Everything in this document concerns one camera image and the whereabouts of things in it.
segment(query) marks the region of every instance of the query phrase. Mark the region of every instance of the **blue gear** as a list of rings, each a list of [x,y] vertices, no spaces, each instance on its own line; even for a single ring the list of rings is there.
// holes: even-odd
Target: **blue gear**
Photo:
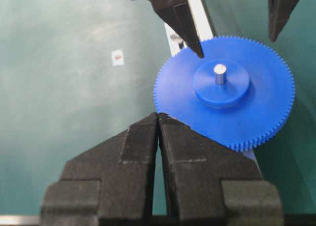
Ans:
[[[170,58],[157,75],[154,102],[190,128],[235,151],[272,138],[290,115],[295,83],[285,61],[269,47],[241,37],[202,42],[205,58],[189,49]],[[216,64],[227,67],[215,83]]]

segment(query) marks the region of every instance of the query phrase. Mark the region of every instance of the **metal shaft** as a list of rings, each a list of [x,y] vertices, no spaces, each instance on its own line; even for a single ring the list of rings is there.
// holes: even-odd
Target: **metal shaft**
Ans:
[[[214,67],[215,82],[218,84],[223,84],[226,82],[226,71],[227,68],[224,64],[217,64]]]

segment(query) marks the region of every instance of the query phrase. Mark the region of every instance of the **green mat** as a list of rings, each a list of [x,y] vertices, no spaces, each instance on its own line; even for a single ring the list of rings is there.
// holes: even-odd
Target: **green mat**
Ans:
[[[35,215],[68,159],[155,110],[169,45],[146,0],[0,0],[0,8],[0,214]],[[124,65],[113,66],[119,49]]]

